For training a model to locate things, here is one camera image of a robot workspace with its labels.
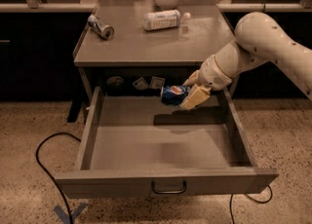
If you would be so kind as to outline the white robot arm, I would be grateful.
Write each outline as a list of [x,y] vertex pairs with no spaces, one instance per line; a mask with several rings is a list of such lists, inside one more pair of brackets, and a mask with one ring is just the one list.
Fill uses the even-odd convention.
[[245,71],[267,61],[274,63],[308,98],[312,98],[312,50],[295,42],[265,13],[244,15],[236,24],[235,39],[206,58],[184,82],[190,88],[180,107],[190,110],[221,91]]

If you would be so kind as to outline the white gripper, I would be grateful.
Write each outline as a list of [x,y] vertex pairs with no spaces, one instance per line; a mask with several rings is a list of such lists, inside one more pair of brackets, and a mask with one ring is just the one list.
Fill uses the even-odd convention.
[[187,86],[187,96],[179,105],[191,110],[209,99],[211,90],[221,91],[232,83],[233,79],[225,75],[215,61],[215,55],[209,56],[199,71],[194,71],[183,83]]

